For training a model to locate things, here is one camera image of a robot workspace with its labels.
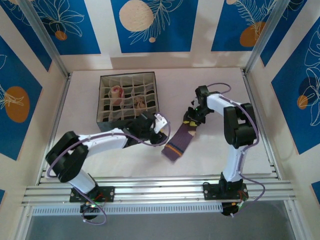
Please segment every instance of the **striped sock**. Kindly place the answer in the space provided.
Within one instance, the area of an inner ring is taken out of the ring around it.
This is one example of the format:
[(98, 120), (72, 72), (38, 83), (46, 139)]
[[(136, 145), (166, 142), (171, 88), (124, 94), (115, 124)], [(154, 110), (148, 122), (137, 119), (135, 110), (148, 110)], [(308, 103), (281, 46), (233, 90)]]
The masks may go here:
[(194, 137), (194, 135), (189, 132), (195, 132), (196, 128), (196, 126), (190, 126), (189, 124), (183, 123), (175, 135), (164, 146), (164, 149), (161, 151), (163, 155), (172, 162), (175, 162), (180, 158)]

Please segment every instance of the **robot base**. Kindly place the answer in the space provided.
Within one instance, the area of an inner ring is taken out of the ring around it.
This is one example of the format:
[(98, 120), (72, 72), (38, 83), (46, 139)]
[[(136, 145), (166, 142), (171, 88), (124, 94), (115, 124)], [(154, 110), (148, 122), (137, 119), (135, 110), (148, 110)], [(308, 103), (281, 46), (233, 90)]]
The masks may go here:
[(222, 203), (223, 212), (225, 216), (235, 214), (239, 210), (238, 203), (246, 201), (249, 198), (248, 189), (243, 179), (236, 182), (227, 182), (223, 173), (218, 184), (210, 184), (204, 182), (203, 195), (205, 200), (233, 200), (233, 202)]
[[(104, 202), (113, 203), (114, 196), (115, 196), (115, 187), (114, 186), (98, 186), (95, 189), (95, 191), (89, 192), (87, 196), (97, 203), (104, 203)], [(70, 203), (86, 203), (87, 200), (73, 188), (71, 190), (69, 202)]]

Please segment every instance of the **beige grid divider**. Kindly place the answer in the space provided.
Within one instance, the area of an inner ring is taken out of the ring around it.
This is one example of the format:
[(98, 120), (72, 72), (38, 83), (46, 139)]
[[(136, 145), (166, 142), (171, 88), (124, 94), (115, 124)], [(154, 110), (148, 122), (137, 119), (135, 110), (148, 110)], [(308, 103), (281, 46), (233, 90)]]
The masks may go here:
[[(120, 86), (124, 98), (112, 98), (112, 87)], [(135, 106), (135, 99), (141, 97), (144, 108)], [(158, 112), (156, 77), (154, 72), (128, 73), (100, 77), (97, 122), (114, 122), (135, 119), (143, 111)]]

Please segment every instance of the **white tabletop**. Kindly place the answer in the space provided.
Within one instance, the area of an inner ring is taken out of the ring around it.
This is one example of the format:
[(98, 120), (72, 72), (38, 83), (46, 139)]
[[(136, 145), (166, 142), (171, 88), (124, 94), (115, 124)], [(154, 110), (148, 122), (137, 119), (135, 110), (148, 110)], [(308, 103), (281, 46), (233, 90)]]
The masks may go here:
[[(68, 131), (76, 134), (99, 133), (96, 123), (100, 76), (155, 72), (159, 109), (171, 122), (172, 135), (178, 130), (195, 89), (211, 83), (228, 83), (232, 90), (226, 97), (240, 103), (249, 102), (239, 68), (188, 68), (75, 71), (66, 96), (55, 141)], [(223, 91), (226, 86), (212, 86), (210, 91)], [(125, 149), (114, 149), (89, 157), (84, 171), (93, 177), (158, 177), (198, 176), (220, 174), (227, 161), (229, 145), (224, 137), (223, 117), (211, 113), (206, 124), (196, 130), (189, 147), (172, 164), (161, 154), (162, 146), (138, 144)], [(262, 142), (249, 150), (244, 174), (271, 174), (268, 157)]]

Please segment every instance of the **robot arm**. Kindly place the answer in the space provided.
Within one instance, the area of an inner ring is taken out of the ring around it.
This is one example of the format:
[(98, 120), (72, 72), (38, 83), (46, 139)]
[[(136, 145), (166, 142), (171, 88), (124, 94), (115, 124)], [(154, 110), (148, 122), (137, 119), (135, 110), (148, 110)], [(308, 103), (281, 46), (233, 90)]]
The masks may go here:
[[(114, 128), (111, 131), (93, 135), (76, 135), (73, 131), (69, 131), (55, 144), (45, 159), (50, 166), (53, 165), (52, 170), (61, 183), (69, 182), (91, 199), (95, 199), (104, 190), (81, 169), (86, 158), (106, 150), (127, 148), (142, 141), (150, 140), (152, 145), (163, 143), (167, 136), (160, 130), (167, 123), (160, 114), (152, 115), (145, 111), (121, 129)], [(82, 143), (56, 161), (63, 151), (78, 142)]]
[(241, 176), (248, 146), (257, 138), (251, 121), (256, 125), (253, 107), (250, 103), (237, 103), (223, 97), (219, 92), (209, 92), (207, 86), (195, 90), (196, 98), (184, 115), (184, 121), (193, 121), (196, 125), (206, 123), (206, 115), (217, 112), (223, 116), (224, 137), (229, 144), (227, 164), (221, 173), (219, 184), (204, 184), (206, 200), (238, 199), (239, 191), (247, 191)]

